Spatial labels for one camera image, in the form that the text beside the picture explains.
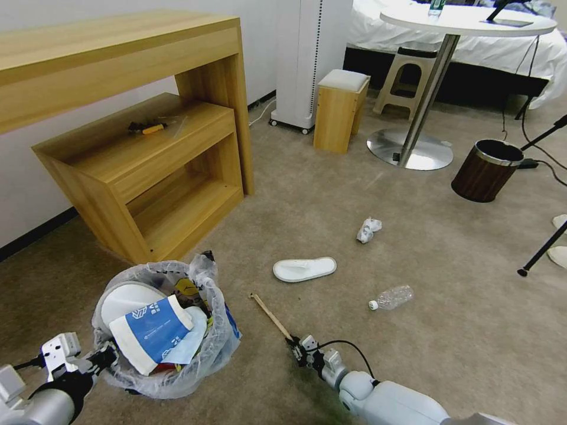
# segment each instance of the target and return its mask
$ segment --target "crumpled paper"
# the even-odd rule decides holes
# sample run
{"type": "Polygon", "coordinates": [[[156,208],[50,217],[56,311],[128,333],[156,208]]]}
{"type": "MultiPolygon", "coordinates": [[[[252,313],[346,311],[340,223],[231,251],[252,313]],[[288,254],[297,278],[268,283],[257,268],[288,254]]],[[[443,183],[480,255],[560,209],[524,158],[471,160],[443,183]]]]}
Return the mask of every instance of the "crumpled paper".
{"type": "Polygon", "coordinates": [[[379,231],[382,228],[382,222],[380,220],[375,220],[372,217],[367,218],[359,233],[356,235],[356,239],[362,243],[367,243],[370,239],[374,237],[374,232],[379,231]]]}

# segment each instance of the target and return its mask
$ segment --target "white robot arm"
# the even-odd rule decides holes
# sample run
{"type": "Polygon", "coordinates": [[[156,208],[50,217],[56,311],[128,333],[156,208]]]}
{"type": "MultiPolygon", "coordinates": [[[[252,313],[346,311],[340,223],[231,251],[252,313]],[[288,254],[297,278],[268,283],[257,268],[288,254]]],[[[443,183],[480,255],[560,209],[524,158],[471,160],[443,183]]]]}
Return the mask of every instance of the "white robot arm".
{"type": "Polygon", "coordinates": [[[69,425],[81,412],[100,372],[118,359],[116,347],[107,342],[84,356],[74,332],[47,341],[38,357],[16,366],[0,368],[0,425],[69,425]],[[47,369],[47,382],[28,400],[20,395],[25,383],[16,369],[39,366],[47,369]]]}
{"type": "Polygon", "coordinates": [[[299,365],[315,369],[338,391],[343,406],[369,425],[514,425],[484,413],[452,419],[427,395],[395,382],[379,382],[366,372],[348,372],[338,351],[323,352],[311,335],[288,344],[299,365]]]}

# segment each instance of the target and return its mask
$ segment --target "white shoe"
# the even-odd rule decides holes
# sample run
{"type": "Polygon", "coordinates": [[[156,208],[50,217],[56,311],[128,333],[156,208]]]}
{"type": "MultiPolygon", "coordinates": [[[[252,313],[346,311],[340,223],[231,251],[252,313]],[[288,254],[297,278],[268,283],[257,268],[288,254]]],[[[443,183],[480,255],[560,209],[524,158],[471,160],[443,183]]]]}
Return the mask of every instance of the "white shoe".
{"type": "Polygon", "coordinates": [[[548,249],[548,257],[558,266],[567,269],[567,247],[557,246],[548,249]]]}
{"type": "Polygon", "coordinates": [[[284,282],[303,282],[334,273],[337,262],[331,257],[313,260],[281,260],[273,265],[273,273],[284,282]]]}
{"type": "Polygon", "coordinates": [[[558,215],[557,217],[553,217],[553,219],[551,220],[551,222],[553,223],[556,229],[563,226],[566,221],[567,221],[567,214],[558,215]]]}

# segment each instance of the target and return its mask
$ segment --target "table top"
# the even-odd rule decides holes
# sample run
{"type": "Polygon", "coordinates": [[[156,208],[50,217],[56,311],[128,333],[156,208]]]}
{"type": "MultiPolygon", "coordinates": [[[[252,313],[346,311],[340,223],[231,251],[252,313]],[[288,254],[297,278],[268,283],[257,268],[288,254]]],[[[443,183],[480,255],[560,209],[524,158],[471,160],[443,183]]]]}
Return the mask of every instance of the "table top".
{"type": "Polygon", "coordinates": [[[557,26],[557,22],[552,19],[510,10],[502,10],[496,19],[529,21],[532,24],[516,28],[483,22],[494,11],[494,8],[448,5],[443,8],[438,19],[430,18],[428,11],[428,4],[391,7],[380,13],[380,19],[389,24],[413,30],[485,37],[527,37],[547,34],[557,26]]]}
{"type": "Polygon", "coordinates": [[[236,17],[187,11],[153,10],[0,32],[0,73],[12,68],[101,50],[181,31],[200,31],[236,17]]]}

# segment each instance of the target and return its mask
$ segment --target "wooden desk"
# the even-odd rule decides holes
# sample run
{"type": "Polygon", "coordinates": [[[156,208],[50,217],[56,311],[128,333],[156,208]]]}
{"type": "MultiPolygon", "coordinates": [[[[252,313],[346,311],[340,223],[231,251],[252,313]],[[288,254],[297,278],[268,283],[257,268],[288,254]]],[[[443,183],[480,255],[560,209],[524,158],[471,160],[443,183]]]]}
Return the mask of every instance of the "wooden desk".
{"type": "Polygon", "coordinates": [[[234,109],[252,194],[238,17],[159,10],[0,33],[0,133],[168,76],[181,97],[234,109]]]}

